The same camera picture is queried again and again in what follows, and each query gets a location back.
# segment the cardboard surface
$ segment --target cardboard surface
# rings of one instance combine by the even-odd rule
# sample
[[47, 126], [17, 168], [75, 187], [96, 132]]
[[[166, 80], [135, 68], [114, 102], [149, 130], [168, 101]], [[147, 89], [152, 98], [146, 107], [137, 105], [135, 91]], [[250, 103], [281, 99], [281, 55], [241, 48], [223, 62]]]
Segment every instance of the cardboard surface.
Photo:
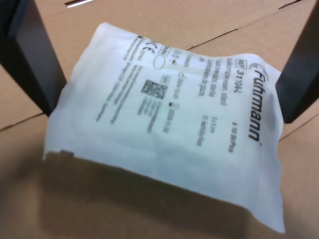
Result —
[[[169, 46], [188, 49], [242, 27], [292, 0], [94, 0], [67, 8], [66, 0], [36, 0], [67, 78], [98, 24], [108, 21]], [[0, 69], [0, 129], [40, 109]]]
[[[43, 162], [46, 124], [47, 118], [40, 116], [0, 134], [1, 150], [6, 149], [0, 161], [6, 166], [11, 162], [14, 167], [29, 166], [14, 178], [7, 174], [6, 186], [2, 184], [2, 239], [319, 237], [319, 116], [279, 144], [284, 235], [258, 223], [242, 208], [118, 169], [67, 155], [51, 155]], [[23, 162], [21, 154], [30, 161]]]
[[[199, 31], [204, 32], [199, 34], [202, 40], [209, 40], [207, 36], [214, 34], [214, 25], [223, 25], [226, 22], [226, 26], [233, 26], [233, 23], [239, 24], [236, 17], [249, 15], [240, 8], [239, 3], [234, 3], [233, 8], [225, 5], [213, 10], [213, 5], [210, 5], [217, 6], [219, 2], [230, 6], [233, 1], [203, 0], [201, 8], [192, 1], [185, 6], [178, 2], [168, 10], [157, 3], [152, 8], [153, 11], [139, 2], [137, 5], [141, 19], [133, 17], [133, 14], [128, 15], [133, 7], [133, 1], [131, 3], [128, 0], [121, 11], [118, 2], [95, 0], [90, 7], [88, 3], [74, 8], [71, 14], [65, 8], [60, 8], [58, 4], [64, 3], [60, 0], [37, 2], [41, 14], [46, 16], [45, 23], [50, 37], [67, 74], [70, 74], [97, 24], [102, 21], [112, 20], [112, 24], [122, 24], [121, 27], [135, 32], [139, 30], [141, 32], [138, 33], [167, 45], [187, 48], [196, 44]], [[244, 16], [251, 23], [192, 51], [205, 55], [253, 52], [281, 70], [315, 1], [303, 0], [273, 13], [269, 12], [267, 6], [275, 1], [255, 0], [250, 1], [251, 4], [248, 0], [238, 2], [243, 2], [246, 7], [250, 6], [248, 9], [251, 12], [255, 11], [253, 15]], [[263, 8], [256, 10], [256, 2], [263, 4]], [[239, 13], [233, 14], [233, 18], [230, 12], [235, 10]], [[201, 11], [206, 14], [204, 17], [199, 14]], [[213, 12], [218, 18], [208, 16], [209, 12]], [[265, 13], [264, 17], [254, 18], [262, 13]], [[199, 19], [209, 21], [200, 23]], [[156, 26], [160, 34], [152, 27], [143, 28], [142, 23], [145, 21], [149, 27]], [[171, 27], [165, 28], [161, 26], [162, 23]], [[178, 30], [179, 38], [171, 35], [173, 30]], [[0, 129], [39, 112], [36, 108], [34, 111], [30, 110], [31, 101], [26, 100], [27, 96], [14, 86], [14, 82], [9, 83], [6, 80], [10, 80], [9, 77], [0, 71], [0, 110], [3, 110]], [[74, 159], [68, 155], [52, 155], [43, 163], [47, 117], [38, 116], [0, 131], [0, 238], [317, 239], [317, 113], [318, 103], [296, 123], [285, 126], [285, 137], [279, 143], [287, 227], [285, 235], [261, 225], [239, 207], [121, 170]]]

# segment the wrinkled paper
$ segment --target wrinkled paper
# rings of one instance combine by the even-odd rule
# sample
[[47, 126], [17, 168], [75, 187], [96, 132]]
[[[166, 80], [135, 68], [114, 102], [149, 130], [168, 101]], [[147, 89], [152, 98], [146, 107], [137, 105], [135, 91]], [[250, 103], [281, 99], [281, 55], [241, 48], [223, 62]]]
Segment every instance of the wrinkled paper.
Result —
[[248, 209], [283, 233], [280, 72], [101, 24], [49, 119], [45, 153], [129, 170]]

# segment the ce mark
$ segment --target ce mark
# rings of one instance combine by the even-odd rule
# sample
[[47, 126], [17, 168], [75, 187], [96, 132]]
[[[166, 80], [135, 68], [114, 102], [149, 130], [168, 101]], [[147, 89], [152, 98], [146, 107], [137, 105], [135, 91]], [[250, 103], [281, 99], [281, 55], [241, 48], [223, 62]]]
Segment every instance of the ce mark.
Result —
[[145, 45], [149, 45], [149, 46], [144, 47], [143, 50], [151, 51], [152, 53], [155, 53], [154, 48], [155, 49], [158, 48], [158, 46], [156, 46], [156, 42], [154, 41], [148, 42]]

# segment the qr code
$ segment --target qr code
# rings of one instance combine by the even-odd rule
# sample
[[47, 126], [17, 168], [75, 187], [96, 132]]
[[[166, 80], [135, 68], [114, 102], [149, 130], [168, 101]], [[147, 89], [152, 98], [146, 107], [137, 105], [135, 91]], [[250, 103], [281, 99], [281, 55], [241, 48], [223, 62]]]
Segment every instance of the qr code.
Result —
[[157, 99], [163, 99], [167, 90], [167, 86], [155, 83], [150, 80], [146, 80], [143, 86], [142, 92], [153, 96]]

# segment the fuhrmann logo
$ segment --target fuhrmann logo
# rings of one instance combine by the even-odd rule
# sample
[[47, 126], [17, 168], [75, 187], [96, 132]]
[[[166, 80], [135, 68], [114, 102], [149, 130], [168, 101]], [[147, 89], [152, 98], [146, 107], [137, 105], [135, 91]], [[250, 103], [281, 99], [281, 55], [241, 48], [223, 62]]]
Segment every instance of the fuhrmann logo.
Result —
[[253, 99], [250, 111], [250, 124], [249, 124], [249, 134], [248, 136], [259, 141], [260, 136], [260, 121], [262, 118], [262, 104], [263, 104], [263, 94], [266, 92], [264, 89], [264, 83], [269, 80], [269, 76], [265, 68], [258, 64], [252, 63], [249, 69], [255, 69], [255, 78], [253, 79]]

